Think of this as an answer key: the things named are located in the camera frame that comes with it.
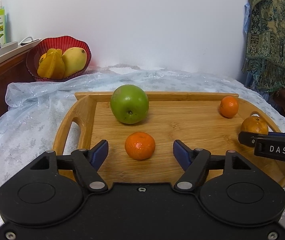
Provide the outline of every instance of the patterned scarf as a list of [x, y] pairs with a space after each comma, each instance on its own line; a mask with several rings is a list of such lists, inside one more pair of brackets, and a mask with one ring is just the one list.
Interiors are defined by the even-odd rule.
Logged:
[[251, 8], [243, 71], [258, 89], [285, 88], [285, 0], [249, 0]]

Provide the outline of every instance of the white lace tablecloth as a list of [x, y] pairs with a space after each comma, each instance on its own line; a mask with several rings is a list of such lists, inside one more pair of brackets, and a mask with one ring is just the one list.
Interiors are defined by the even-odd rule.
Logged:
[[[52, 148], [62, 119], [76, 102], [74, 92], [77, 91], [113, 91], [123, 84], [134, 84], [146, 91], [237, 93], [265, 112], [285, 132], [285, 118], [258, 93], [233, 79], [127, 65], [89, 73], [93, 74], [64, 83], [12, 83], [8, 86], [9, 111], [0, 118], [0, 186], [39, 154]], [[79, 129], [72, 125], [64, 154], [76, 149], [78, 137]], [[280, 223], [285, 226], [285, 211]]]

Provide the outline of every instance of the fruit bowl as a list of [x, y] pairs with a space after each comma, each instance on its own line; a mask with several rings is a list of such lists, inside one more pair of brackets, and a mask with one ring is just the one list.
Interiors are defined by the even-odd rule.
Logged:
[[[39, 66], [39, 59], [41, 55], [47, 52], [48, 49], [54, 48], [54, 49], [62, 49], [63, 53], [72, 47], [80, 47], [83, 48], [86, 53], [87, 53], [87, 61], [82, 70], [79, 70], [78, 72], [63, 78], [63, 79], [51, 79], [51, 78], [42, 78], [37, 74], [37, 69]], [[84, 41], [79, 41], [74, 39], [73, 37], [70, 36], [61, 36], [57, 38], [46, 38], [42, 40], [37, 46], [32, 48], [28, 54], [27, 54], [27, 59], [26, 59], [26, 66], [30, 74], [34, 77], [36, 81], [49, 81], [49, 82], [64, 82], [67, 80], [70, 80], [74, 77], [80, 76], [86, 68], [89, 65], [91, 59], [91, 52], [90, 49]]]

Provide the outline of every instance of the wooden tray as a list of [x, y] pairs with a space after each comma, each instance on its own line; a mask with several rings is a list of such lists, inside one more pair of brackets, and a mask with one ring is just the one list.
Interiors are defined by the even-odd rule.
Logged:
[[[253, 148], [238, 142], [241, 123], [250, 115], [258, 114], [264, 118], [275, 132], [280, 132], [279, 128], [260, 109], [238, 98], [237, 94], [146, 92], [149, 98], [148, 116], [134, 125], [124, 125], [113, 116], [109, 105], [112, 94], [75, 93], [78, 101], [63, 119], [53, 145], [57, 155], [62, 155], [72, 122], [77, 123], [81, 130], [78, 148], [90, 149], [106, 139], [109, 153], [98, 173], [108, 186], [113, 182], [174, 184], [183, 174], [172, 153], [175, 139], [191, 149], [207, 149], [214, 155], [236, 150], [282, 187], [285, 186], [285, 162], [254, 156]], [[222, 117], [218, 112], [221, 99], [228, 95], [238, 98], [239, 103], [238, 114], [231, 119]], [[146, 132], [156, 141], [156, 150], [148, 160], [133, 160], [125, 152], [126, 138], [136, 131]], [[74, 179], [71, 171], [59, 172]], [[220, 174], [222, 170], [210, 171], [207, 179]]]

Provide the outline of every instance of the bottle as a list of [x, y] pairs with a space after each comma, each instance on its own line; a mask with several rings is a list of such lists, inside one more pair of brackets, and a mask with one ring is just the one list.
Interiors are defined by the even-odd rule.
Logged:
[[0, 0], [0, 45], [6, 43], [5, 35], [5, 10], [1, 4]]

